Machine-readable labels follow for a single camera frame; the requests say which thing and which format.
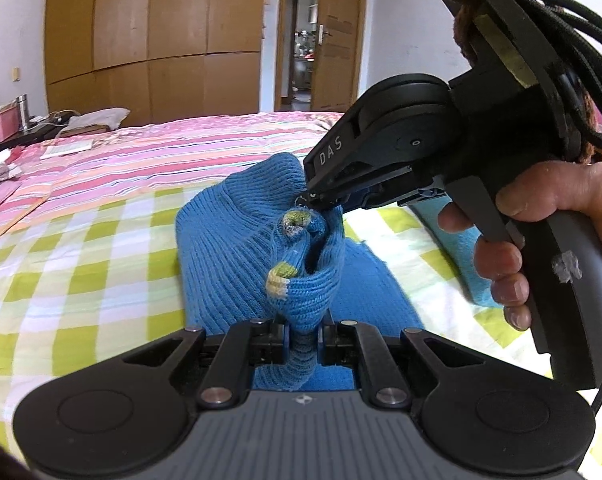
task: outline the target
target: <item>bed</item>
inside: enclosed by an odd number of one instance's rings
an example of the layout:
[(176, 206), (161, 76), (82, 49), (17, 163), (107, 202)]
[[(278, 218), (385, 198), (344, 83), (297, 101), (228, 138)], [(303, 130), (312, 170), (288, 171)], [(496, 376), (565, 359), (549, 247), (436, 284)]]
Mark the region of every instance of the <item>bed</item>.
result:
[[(187, 200), (277, 152), (302, 158), (340, 114), (197, 118), (89, 136), (87, 152), (17, 159), (22, 185), (0, 206), (0, 444), (21, 457), (11, 420), (51, 380), (183, 326), (174, 217)], [(60, 139), (57, 142), (72, 142)], [(549, 375), (529, 332), (470, 303), (427, 229), (395, 205), (345, 216), (347, 236), (386, 262), (428, 330)], [(592, 400), (594, 392), (583, 395)], [(602, 409), (581, 469), (602, 479)]]

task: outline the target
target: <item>green and white checkered sheet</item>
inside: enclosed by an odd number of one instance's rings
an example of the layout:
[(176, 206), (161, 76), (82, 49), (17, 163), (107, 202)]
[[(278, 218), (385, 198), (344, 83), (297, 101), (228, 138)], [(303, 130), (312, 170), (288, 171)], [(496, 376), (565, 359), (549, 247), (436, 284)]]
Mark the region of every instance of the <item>green and white checkered sheet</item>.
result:
[[(0, 444), (14, 455), (12, 415), (28, 392), (183, 326), (174, 217), (200, 189), (150, 192), (0, 238)], [(549, 373), (529, 333), (465, 299), (456, 267), (408, 210), (353, 211), (345, 228), (386, 262), (428, 330)], [(592, 480), (602, 479), (602, 412), (599, 425), (582, 470)]]

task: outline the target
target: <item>wooden wardrobe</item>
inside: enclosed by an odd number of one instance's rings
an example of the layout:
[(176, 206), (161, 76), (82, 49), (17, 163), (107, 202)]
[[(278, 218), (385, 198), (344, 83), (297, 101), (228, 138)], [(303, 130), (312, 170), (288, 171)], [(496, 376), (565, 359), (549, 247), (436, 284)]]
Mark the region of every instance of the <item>wooden wardrobe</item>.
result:
[(47, 0), (50, 110), (125, 126), (258, 111), (264, 0)]

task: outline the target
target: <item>human hand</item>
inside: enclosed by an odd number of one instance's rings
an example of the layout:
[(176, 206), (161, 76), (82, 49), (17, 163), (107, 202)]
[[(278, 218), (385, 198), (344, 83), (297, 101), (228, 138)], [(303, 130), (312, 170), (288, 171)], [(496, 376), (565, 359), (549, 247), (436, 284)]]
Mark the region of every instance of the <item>human hand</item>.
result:
[[(548, 218), (556, 210), (580, 211), (589, 216), (602, 242), (602, 162), (590, 166), (568, 162), (540, 162), (524, 171), (498, 192), (496, 205), (504, 215), (523, 222)], [(469, 229), (472, 221), (454, 203), (438, 215), (443, 231)], [(474, 267), (479, 276), (492, 280), (492, 297), (504, 305), (508, 323), (517, 330), (531, 324), (525, 303), (529, 283), (520, 272), (520, 251), (508, 242), (488, 242), (479, 237), (474, 248)]]

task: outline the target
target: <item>pink container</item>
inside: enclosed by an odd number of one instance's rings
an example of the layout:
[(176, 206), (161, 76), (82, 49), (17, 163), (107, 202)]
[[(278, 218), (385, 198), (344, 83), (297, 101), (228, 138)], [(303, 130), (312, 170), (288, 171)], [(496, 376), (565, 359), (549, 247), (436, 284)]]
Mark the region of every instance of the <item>pink container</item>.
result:
[(16, 105), (0, 112), (0, 142), (18, 132), (19, 127), (18, 107)]

